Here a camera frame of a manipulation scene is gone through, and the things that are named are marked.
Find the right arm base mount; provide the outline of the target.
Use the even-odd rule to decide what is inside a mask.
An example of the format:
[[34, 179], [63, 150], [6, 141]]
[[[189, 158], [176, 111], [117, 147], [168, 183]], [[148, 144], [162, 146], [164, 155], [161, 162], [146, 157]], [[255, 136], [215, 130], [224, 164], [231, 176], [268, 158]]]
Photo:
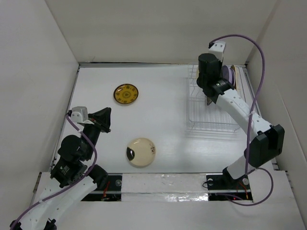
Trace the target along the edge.
[[246, 175], [232, 180], [226, 179], [223, 174], [207, 174], [202, 187], [208, 190], [209, 201], [252, 201], [253, 199]]

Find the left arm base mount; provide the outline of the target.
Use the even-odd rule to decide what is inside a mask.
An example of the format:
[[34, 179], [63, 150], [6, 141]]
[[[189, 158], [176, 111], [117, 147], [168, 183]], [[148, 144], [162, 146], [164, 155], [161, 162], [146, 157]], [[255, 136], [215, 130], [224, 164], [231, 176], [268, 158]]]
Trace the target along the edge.
[[108, 176], [106, 184], [102, 188], [97, 188], [82, 201], [84, 202], [117, 202], [121, 201], [122, 174], [113, 173]]

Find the black floral square plate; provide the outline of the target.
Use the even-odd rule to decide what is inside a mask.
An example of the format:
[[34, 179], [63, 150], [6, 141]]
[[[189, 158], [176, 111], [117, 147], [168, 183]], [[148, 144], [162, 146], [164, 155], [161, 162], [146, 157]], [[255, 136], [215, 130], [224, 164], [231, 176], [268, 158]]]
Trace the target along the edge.
[[212, 103], [213, 103], [213, 98], [209, 97], [209, 96], [206, 96], [206, 105], [209, 106]]

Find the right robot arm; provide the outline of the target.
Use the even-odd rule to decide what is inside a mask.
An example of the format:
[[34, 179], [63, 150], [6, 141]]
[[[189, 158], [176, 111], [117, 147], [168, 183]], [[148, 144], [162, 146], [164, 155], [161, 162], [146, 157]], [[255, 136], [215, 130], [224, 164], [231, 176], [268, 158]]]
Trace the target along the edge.
[[237, 122], [247, 136], [243, 155], [223, 169], [223, 186], [233, 188], [243, 176], [282, 153], [285, 130], [254, 112], [234, 86], [222, 77], [222, 63], [214, 54], [201, 54], [198, 62], [197, 85], [213, 103]]

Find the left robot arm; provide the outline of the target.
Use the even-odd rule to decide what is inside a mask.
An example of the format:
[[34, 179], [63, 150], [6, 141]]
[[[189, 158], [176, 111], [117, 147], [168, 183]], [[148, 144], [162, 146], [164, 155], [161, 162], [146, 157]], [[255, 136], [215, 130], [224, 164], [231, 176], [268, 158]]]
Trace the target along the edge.
[[55, 230], [83, 198], [107, 184], [108, 173], [96, 164], [95, 146], [101, 133], [110, 132], [111, 108], [90, 114], [86, 107], [77, 106], [65, 118], [79, 135], [62, 140], [59, 160], [43, 192], [10, 224], [12, 230]]

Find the purple round plate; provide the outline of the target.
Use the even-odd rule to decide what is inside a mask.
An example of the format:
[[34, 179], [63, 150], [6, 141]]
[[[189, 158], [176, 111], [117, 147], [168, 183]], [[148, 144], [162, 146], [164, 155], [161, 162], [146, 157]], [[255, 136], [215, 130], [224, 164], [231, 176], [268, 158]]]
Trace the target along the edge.
[[235, 76], [235, 71], [228, 67], [227, 65], [222, 66], [222, 76], [224, 79], [229, 81], [232, 85], [235, 85], [236, 82], [236, 76]]

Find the yellow woven square plate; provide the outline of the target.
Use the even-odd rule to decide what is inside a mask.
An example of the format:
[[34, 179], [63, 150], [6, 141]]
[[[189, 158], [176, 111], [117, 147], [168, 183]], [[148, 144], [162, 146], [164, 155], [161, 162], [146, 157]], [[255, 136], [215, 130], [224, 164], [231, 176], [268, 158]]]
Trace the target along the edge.
[[240, 91], [240, 86], [239, 86], [239, 77], [240, 77], [240, 74], [239, 74], [239, 70], [238, 70], [238, 67], [236, 65], [232, 65], [231, 66], [231, 70], [234, 71], [234, 75], [235, 75], [235, 89], [237, 91]]

